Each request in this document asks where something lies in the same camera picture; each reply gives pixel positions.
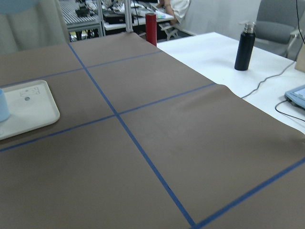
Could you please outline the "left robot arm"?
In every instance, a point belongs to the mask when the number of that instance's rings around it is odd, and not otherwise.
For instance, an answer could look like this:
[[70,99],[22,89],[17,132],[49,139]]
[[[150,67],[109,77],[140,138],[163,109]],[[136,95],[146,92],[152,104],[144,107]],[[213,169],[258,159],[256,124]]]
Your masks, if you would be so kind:
[[0,53],[58,45],[69,33],[58,0],[2,0]]

